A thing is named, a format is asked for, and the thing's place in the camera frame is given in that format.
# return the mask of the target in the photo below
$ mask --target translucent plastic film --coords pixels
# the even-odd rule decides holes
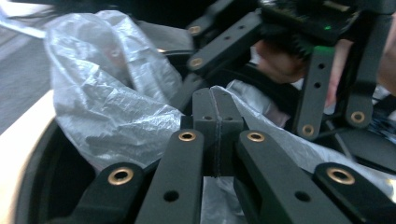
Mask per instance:
[[[393,192],[389,179],[396,179],[393,175],[388,175],[365,166],[361,166],[341,153],[332,149],[313,144],[291,133],[285,132],[277,127],[271,120],[266,118],[260,111],[257,111],[243,101],[243,96],[238,92],[230,89],[225,90],[222,87],[213,87],[222,89],[230,93],[236,106],[247,122],[250,130],[258,130],[271,135],[276,142],[288,153],[288,155],[297,163],[298,166],[310,173],[314,173],[315,168],[323,162],[337,162],[344,164],[363,175],[365,178],[374,183],[379,189],[386,193],[389,197]]]
[[[181,113],[181,77],[128,16],[71,14],[48,29],[57,121],[96,169],[158,160]]]

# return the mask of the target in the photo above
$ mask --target wooden surface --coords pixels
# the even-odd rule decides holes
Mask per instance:
[[[0,135],[0,223],[14,223],[21,180],[35,145],[55,118],[53,92],[47,92]]]

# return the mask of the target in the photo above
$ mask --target finger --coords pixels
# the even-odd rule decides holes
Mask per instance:
[[[263,58],[260,59],[258,68],[276,83],[296,82],[305,74],[305,70],[301,69],[292,76],[288,74],[285,75],[282,71],[279,71],[278,68],[274,67],[271,63],[268,63],[268,61]]]
[[[377,82],[390,91],[392,95],[396,96],[396,13],[393,13],[392,16],[393,23],[388,34],[384,55],[379,65]]]
[[[336,93],[338,84],[340,83],[341,75],[343,75],[344,67],[347,61],[347,55],[349,53],[352,42],[341,39],[335,45],[334,61],[332,63],[332,72],[330,75],[329,89],[326,96],[325,106],[329,106],[336,101]]]
[[[305,63],[297,56],[290,55],[276,45],[264,41],[259,41],[256,44],[256,49],[258,54],[266,61],[265,65],[271,66],[274,73],[269,75],[274,81],[278,80],[281,83],[294,82],[303,76],[302,71],[305,70]],[[263,65],[259,69],[267,70]]]

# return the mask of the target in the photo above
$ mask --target gear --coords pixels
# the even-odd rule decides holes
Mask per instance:
[[[291,37],[292,51],[297,54],[301,59],[306,60],[312,53],[314,45],[306,37],[295,34]]]

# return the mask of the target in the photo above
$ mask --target black mechanical arm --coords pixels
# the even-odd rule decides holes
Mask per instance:
[[[396,1],[261,0],[238,6],[219,0],[189,27],[199,50],[188,60],[191,73],[172,104],[180,110],[190,104],[192,115],[182,118],[163,158],[146,169],[130,163],[106,168],[75,211],[51,223],[199,223],[203,176],[235,177],[249,223],[396,222],[395,203],[357,172],[330,162],[307,174],[269,134],[247,128],[228,93],[203,88],[217,70],[246,63],[250,46],[265,39],[309,64],[294,115],[296,134],[313,140],[345,126],[363,128],[373,111]],[[323,116],[340,38],[354,46],[336,111]]]

